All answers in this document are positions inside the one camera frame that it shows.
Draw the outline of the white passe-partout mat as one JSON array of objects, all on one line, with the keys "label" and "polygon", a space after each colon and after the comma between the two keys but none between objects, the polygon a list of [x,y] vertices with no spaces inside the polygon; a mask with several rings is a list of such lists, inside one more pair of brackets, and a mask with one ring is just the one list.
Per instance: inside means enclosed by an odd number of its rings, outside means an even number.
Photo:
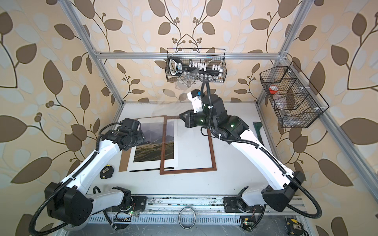
[{"label": "white passe-partout mat", "polygon": [[130,150],[128,171],[159,170],[161,157],[164,157],[165,169],[177,168],[177,121],[166,116],[141,118],[139,121],[146,143]]}]

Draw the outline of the brown wooden picture frame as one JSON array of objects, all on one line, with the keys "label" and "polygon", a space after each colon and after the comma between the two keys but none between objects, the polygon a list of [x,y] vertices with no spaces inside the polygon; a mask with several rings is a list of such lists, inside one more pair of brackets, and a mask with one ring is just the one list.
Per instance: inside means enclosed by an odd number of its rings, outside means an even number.
[{"label": "brown wooden picture frame", "polygon": [[164,116],[160,174],[187,174],[216,171],[210,131],[201,135],[200,128],[186,129],[178,116]]}]

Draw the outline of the mountain landscape photo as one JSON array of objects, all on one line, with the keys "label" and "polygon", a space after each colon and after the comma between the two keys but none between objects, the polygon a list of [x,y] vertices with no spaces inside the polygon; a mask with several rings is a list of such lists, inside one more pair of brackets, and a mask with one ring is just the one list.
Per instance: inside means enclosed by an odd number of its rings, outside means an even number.
[{"label": "mountain landscape photo", "polygon": [[142,124],[147,144],[136,147],[133,161],[136,163],[159,161],[163,144],[165,144],[165,160],[174,159],[174,127],[173,121],[166,124],[166,129],[163,122]]}]

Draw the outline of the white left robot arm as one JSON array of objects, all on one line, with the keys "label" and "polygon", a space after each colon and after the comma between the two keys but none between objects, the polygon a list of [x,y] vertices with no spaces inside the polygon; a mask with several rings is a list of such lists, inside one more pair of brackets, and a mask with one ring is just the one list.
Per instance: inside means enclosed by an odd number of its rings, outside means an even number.
[{"label": "white left robot arm", "polygon": [[[115,130],[99,133],[95,149],[72,173],[61,182],[50,183],[46,187],[45,201],[29,224],[31,236],[45,236],[62,228],[78,230],[88,223],[93,214],[110,207],[134,210],[135,203],[128,189],[114,187],[107,192],[88,193],[92,182],[115,155],[147,142],[139,121],[126,118],[117,125]],[[47,231],[37,231],[36,222],[44,209],[48,216],[60,220],[62,224]]]}]

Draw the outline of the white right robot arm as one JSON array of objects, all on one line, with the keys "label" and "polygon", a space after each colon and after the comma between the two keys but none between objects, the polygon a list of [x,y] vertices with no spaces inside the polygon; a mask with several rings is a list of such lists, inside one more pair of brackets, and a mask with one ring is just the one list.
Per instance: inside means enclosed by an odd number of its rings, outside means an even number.
[{"label": "white right robot arm", "polygon": [[[205,95],[195,89],[187,93],[193,108],[179,115],[185,127],[201,127],[210,131],[212,138],[231,144],[244,154],[262,173],[268,185],[261,191],[241,192],[241,203],[248,207],[268,205],[282,212],[289,208],[294,212],[312,219],[322,216],[322,209],[315,197],[302,183],[304,174],[293,171],[280,162],[255,136],[249,126],[238,116],[228,115],[223,100],[215,94]],[[301,191],[315,206],[316,213],[307,213],[291,205],[297,191]]]}]

